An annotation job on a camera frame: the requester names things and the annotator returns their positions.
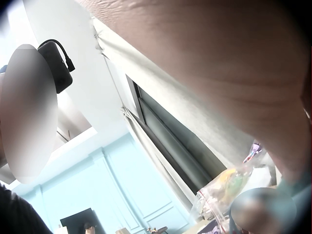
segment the bare arm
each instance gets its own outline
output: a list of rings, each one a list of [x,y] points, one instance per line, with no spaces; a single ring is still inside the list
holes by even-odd
[[[302,172],[310,49],[272,1],[78,1],[261,142],[285,177]]]

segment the colorful item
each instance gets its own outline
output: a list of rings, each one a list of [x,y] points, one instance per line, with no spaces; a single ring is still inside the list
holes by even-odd
[[[254,143],[252,144],[251,150],[249,155],[244,159],[243,163],[248,162],[250,159],[252,159],[256,154],[260,153],[262,151],[262,147],[260,144]]]

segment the curtain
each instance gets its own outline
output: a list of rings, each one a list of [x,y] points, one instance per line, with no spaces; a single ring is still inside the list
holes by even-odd
[[[122,107],[122,112],[124,114],[124,119],[127,123],[129,132],[133,136],[134,140],[142,147],[146,155],[156,167],[157,171],[171,187],[172,191],[175,193],[186,210],[190,212],[192,203],[195,201],[195,195],[193,192],[154,145],[152,140],[136,121],[133,114],[125,106]]]
[[[203,105],[173,77],[93,17],[97,47],[174,118],[191,130],[227,167],[248,155],[253,138]]]

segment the black cable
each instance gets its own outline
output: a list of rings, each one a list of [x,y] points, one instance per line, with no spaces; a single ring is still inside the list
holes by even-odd
[[[71,59],[70,59],[69,56],[67,55],[67,53],[66,53],[64,47],[61,45],[61,43],[60,43],[59,41],[57,41],[57,40],[55,40],[55,39],[46,40],[46,41],[44,41],[43,43],[41,43],[41,45],[38,47],[38,49],[39,49],[41,46],[43,46],[44,44],[46,44],[47,42],[49,42],[49,41],[52,41],[52,42],[58,44],[58,46],[61,48],[62,52],[64,53],[65,59],[66,59],[66,64],[67,64],[67,66],[68,66],[68,70],[69,70],[70,72],[73,71],[73,70],[75,70],[75,67],[74,67],[73,62],[71,61]]]

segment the clear plastic bag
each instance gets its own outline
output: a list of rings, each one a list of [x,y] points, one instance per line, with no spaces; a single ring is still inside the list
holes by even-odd
[[[229,232],[229,209],[242,192],[258,187],[269,187],[271,175],[262,163],[264,155],[227,169],[197,192],[191,214],[194,218],[215,218],[222,233]]]

